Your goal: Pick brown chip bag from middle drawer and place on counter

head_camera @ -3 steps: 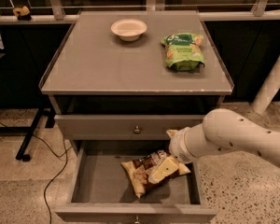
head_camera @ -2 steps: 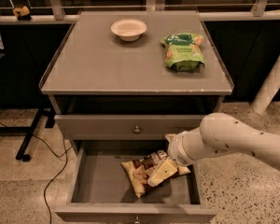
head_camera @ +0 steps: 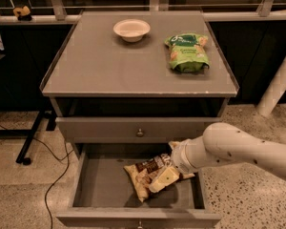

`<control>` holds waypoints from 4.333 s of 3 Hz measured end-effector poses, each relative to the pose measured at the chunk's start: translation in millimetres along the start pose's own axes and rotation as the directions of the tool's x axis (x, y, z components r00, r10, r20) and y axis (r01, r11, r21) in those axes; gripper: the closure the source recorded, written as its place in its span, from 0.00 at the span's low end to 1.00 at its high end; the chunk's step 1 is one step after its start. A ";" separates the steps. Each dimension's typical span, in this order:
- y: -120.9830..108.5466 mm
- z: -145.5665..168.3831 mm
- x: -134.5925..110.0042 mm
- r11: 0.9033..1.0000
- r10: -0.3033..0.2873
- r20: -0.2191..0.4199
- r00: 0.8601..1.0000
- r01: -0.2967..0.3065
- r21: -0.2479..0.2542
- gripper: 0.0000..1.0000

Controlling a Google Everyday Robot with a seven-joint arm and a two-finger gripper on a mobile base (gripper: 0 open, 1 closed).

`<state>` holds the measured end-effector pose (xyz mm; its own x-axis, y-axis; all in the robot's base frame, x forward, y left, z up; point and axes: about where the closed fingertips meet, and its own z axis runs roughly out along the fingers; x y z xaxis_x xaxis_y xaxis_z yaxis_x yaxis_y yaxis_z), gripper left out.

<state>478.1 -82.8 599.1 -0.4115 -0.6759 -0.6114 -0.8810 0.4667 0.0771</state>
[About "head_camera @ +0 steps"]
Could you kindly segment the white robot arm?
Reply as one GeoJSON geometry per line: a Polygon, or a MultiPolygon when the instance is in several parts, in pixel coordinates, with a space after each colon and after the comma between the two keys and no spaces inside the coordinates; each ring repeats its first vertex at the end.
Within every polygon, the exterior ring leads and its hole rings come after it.
{"type": "Polygon", "coordinates": [[[208,126],[195,139],[171,142],[171,164],[162,168],[149,185],[157,193],[179,179],[204,167],[247,162],[286,181],[286,144],[249,135],[227,123],[208,126]]]}

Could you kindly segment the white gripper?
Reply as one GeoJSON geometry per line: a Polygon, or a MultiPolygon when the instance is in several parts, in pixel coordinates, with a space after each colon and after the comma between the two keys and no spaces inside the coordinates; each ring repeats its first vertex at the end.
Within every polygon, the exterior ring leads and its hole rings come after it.
{"type": "Polygon", "coordinates": [[[179,173],[183,175],[193,174],[197,169],[190,163],[186,155],[186,147],[190,140],[170,141],[168,144],[172,149],[171,162],[173,166],[163,167],[158,175],[149,185],[152,193],[158,193],[167,186],[170,186],[179,179],[179,173]]]}

